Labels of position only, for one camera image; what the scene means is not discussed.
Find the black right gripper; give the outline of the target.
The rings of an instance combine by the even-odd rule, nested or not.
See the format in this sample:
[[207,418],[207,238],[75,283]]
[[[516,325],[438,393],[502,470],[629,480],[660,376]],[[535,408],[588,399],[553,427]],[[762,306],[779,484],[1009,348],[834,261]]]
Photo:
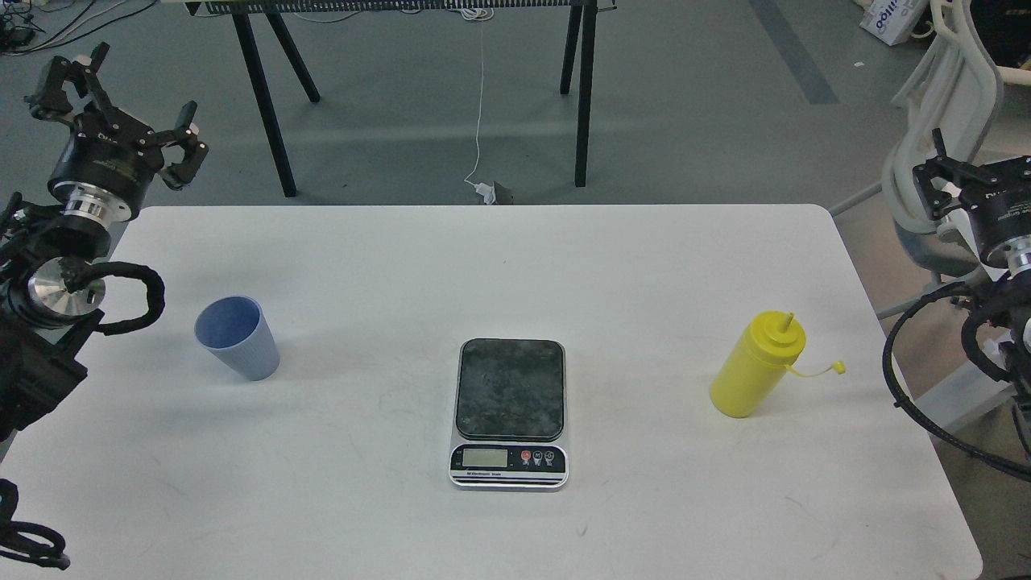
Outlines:
[[[1030,234],[1030,162],[1016,157],[976,168],[951,158],[942,129],[932,129],[934,155],[913,168],[928,219],[964,209],[980,255],[1002,255],[1015,238]],[[979,181],[979,172],[985,181]]]

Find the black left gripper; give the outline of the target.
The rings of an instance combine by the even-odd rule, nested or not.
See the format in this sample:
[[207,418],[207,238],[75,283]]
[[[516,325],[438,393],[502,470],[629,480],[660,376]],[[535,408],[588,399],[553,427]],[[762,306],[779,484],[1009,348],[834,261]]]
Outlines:
[[[71,136],[48,180],[55,199],[66,202],[73,186],[80,184],[106,191],[127,212],[139,212],[157,173],[167,187],[180,191],[195,179],[209,147],[199,139],[199,130],[194,126],[198,107],[195,101],[184,103],[170,130],[148,135],[152,128],[146,122],[121,110],[114,113],[118,129],[108,127],[111,101],[98,77],[107,52],[110,45],[99,43],[88,61],[54,56],[42,70],[35,92],[23,101],[33,118],[73,122]],[[88,100],[78,115],[65,91],[67,82],[75,88],[78,97]],[[139,140],[144,137],[148,148],[139,148]],[[181,161],[164,166],[163,147],[179,147]]]

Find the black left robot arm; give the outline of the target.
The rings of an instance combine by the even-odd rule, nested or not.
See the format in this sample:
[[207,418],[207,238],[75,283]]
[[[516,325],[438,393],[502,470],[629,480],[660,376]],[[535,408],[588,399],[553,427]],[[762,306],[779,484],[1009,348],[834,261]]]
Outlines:
[[194,101],[162,131],[118,109],[98,77],[107,52],[100,43],[89,56],[55,56],[26,96],[33,118],[70,135],[47,182],[54,203],[15,192],[2,209],[3,444],[87,378],[77,354],[92,334],[135,333],[162,315],[157,271],[106,262],[111,228],[139,216],[155,177],[188,186],[209,153]]

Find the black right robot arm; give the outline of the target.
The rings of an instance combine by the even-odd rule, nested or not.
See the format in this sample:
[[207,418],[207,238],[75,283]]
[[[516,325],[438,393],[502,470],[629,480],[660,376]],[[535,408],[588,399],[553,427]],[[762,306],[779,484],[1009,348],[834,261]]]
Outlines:
[[968,309],[960,342],[966,359],[989,379],[1012,385],[1012,418],[1024,451],[1029,451],[1029,157],[982,166],[951,158],[942,130],[932,131],[933,157],[913,168],[917,193],[928,217],[940,221],[961,210],[984,267],[1005,269],[989,289],[954,282],[918,298],[892,327],[882,353],[882,371],[894,405],[940,441],[1017,480],[1030,480],[1029,466],[989,453],[947,433],[902,390],[892,369],[892,348],[903,325],[927,305],[958,300]]

